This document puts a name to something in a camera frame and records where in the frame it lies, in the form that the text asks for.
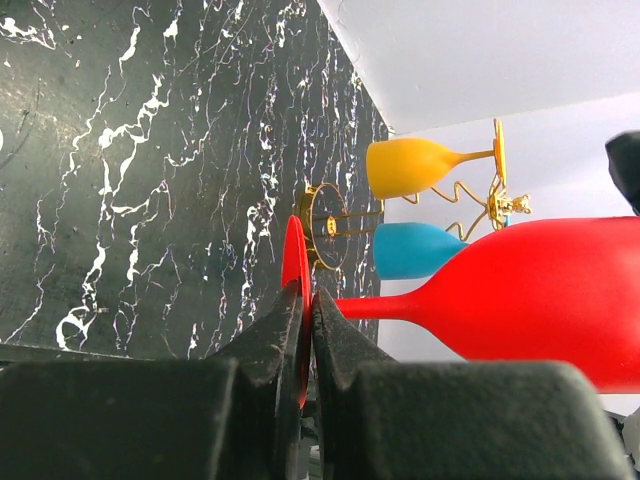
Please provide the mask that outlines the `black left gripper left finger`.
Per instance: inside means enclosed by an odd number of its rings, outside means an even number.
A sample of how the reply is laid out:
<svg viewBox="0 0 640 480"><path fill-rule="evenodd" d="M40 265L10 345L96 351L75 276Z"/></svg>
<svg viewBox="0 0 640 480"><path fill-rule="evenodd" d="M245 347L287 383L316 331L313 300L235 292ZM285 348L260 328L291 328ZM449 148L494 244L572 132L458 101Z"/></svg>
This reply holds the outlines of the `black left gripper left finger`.
<svg viewBox="0 0 640 480"><path fill-rule="evenodd" d="M22 362L1 374L5 479L293 479L303 295L202 360Z"/></svg>

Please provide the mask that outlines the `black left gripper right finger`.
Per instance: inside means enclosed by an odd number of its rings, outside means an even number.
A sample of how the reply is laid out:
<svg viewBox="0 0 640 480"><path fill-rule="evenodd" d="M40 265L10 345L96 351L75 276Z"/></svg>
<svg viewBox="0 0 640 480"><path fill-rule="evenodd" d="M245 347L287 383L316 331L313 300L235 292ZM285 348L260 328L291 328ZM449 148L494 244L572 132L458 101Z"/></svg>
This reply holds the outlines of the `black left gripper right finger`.
<svg viewBox="0 0 640 480"><path fill-rule="evenodd" d="M587 379L562 363L401 363L312 302L327 479L631 479Z"/></svg>

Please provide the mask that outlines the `red wine glass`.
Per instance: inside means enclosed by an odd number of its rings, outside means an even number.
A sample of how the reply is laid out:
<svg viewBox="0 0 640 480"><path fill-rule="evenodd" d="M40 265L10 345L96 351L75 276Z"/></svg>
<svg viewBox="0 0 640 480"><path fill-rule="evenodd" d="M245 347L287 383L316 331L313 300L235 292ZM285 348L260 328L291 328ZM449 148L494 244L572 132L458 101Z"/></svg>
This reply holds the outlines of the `red wine glass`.
<svg viewBox="0 0 640 480"><path fill-rule="evenodd" d="M602 394L639 390L639 220L520 223L464 248L420 288L337 301L401 320L468 361L560 361Z"/></svg>

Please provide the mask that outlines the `yellow wine glass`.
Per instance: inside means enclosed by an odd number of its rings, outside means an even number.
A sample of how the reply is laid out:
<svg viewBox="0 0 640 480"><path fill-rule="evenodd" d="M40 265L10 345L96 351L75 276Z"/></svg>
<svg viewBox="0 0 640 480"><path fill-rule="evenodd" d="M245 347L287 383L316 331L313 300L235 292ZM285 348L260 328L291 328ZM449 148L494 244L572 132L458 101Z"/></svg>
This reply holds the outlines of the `yellow wine glass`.
<svg viewBox="0 0 640 480"><path fill-rule="evenodd" d="M494 140L490 150L458 153L421 138L400 138L370 144L366 171L370 189L380 200L419 193L435 186L458 165L492 157L496 174L507 183L506 154L502 122L494 120Z"/></svg>

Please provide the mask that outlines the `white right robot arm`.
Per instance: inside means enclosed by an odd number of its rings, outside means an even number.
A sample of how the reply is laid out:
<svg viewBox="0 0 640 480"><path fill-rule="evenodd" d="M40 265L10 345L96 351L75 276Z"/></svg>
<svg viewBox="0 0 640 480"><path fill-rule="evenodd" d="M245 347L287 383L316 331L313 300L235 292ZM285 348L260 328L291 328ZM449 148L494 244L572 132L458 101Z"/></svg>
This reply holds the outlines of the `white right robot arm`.
<svg viewBox="0 0 640 480"><path fill-rule="evenodd" d="M609 161L610 177L631 206L634 214L639 215L640 188L640 132L626 131L611 138L605 144Z"/></svg>

